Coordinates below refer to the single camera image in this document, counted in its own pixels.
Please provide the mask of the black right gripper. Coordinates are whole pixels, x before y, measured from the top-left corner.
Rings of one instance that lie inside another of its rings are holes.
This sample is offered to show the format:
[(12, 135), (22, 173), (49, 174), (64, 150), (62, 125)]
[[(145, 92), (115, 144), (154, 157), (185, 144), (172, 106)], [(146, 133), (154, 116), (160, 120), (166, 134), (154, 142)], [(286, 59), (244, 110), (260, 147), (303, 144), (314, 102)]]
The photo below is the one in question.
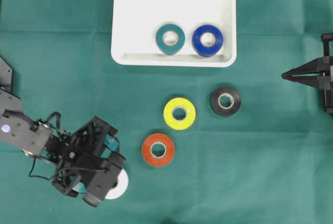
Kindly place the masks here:
[(332, 33), (323, 33), (321, 35), (323, 42), (324, 59), (328, 61), (329, 68), (323, 74), (329, 77), (329, 86), (324, 89), (322, 76), (296, 76), (305, 74), (316, 74), (322, 72), (323, 59), (316, 58), (297, 68), (291, 69), (282, 74), (282, 79), (308, 85), (317, 89), (324, 89), (325, 112), (332, 114), (332, 56), (330, 55), (329, 43), (332, 42)]

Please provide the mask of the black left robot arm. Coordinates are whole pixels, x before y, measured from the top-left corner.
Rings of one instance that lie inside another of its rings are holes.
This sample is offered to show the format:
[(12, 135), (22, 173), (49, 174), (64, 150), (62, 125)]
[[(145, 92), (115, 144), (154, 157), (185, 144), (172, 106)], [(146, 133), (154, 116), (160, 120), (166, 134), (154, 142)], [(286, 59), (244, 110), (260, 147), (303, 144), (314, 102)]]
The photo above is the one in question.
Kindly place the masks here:
[(1, 140), (26, 156), (55, 166), (48, 178), (63, 195), (76, 197), (83, 186), (84, 200), (98, 204), (104, 199), (120, 197), (127, 189), (128, 176), (122, 165), (125, 158), (119, 149), (103, 157), (119, 141), (117, 130), (98, 117), (74, 134), (60, 130), (57, 112), (46, 121), (33, 121), (22, 110), (21, 100), (1, 89)]

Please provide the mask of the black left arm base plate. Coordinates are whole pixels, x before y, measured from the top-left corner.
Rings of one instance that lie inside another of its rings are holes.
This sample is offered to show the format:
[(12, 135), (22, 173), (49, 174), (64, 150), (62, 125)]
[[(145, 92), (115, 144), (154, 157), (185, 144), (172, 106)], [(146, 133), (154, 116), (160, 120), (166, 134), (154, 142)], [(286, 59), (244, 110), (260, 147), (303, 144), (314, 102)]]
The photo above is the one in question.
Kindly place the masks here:
[(0, 57), (0, 83), (1, 89), (11, 93), (12, 86), (12, 68)]

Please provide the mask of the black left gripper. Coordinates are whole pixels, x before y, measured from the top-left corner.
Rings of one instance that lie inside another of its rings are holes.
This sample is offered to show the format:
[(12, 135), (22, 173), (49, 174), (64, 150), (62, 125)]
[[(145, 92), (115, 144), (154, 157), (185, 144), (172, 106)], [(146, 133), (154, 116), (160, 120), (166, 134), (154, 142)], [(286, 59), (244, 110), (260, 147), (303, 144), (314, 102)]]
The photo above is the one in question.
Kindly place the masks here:
[(55, 128), (46, 145), (47, 159), (56, 166), (50, 180), (63, 195), (76, 197), (86, 194), (81, 181), (77, 160), (83, 156), (108, 158), (111, 152), (120, 151), (117, 129), (98, 117), (94, 117), (75, 133), (70, 134)]

